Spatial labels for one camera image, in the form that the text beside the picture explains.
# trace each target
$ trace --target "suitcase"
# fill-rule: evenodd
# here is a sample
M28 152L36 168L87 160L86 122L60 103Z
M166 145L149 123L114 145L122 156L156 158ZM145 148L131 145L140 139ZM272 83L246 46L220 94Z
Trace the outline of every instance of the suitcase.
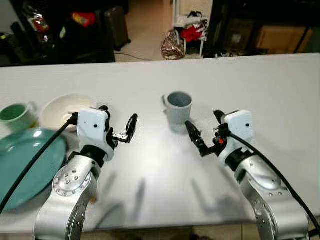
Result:
M125 12L121 6L113 7L104 13L105 24L113 35L113 48L120 51L121 48L131 43L128 36Z

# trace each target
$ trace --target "teal plate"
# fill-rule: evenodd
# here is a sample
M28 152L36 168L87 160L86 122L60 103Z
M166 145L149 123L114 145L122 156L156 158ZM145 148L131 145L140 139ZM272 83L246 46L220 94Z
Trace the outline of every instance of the teal plate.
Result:
M42 128L31 128L0 140L0 202L23 169L54 133ZM51 183L65 162L66 151L65 140L58 137L23 178L4 210L9 211L24 204Z

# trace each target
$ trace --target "cardboard box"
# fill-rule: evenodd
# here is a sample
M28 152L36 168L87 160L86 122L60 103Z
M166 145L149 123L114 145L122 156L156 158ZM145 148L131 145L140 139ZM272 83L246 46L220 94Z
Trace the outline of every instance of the cardboard box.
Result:
M258 49L268 49L269 54L292 54L305 29L305 27L265 25L261 28L256 47ZM312 30L310 29L298 52L304 52L311 36Z

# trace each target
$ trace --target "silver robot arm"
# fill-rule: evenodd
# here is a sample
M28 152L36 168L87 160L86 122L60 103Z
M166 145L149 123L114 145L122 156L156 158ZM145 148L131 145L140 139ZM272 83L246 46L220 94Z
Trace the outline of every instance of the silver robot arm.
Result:
M136 130L134 114L126 134L115 134L106 106L78 113L77 135L81 152L73 152L68 164L54 177L52 191L40 209L33 231L36 240L78 240L86 208L97 190L101 168L114 156L119 142L129 143Z
M254 210L261 240L308 240L307 215L280 177L242 143L224 137L230 131L251 142L254 138L251 112L242 110L225 115L215 111L214 114L221 125L216 128L218 132L213 139L213 147L207 147L201 132L187 121L189 136L201 156L215 153L235 172L235 179Z

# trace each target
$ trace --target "plastic bag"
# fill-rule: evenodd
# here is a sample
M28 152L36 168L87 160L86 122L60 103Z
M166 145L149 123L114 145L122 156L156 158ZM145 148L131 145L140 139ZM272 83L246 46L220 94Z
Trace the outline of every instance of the plastic bag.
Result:
M171 30L166 35L161 46L162 56L166 60L178 60L185 57L183 42L176 30Z

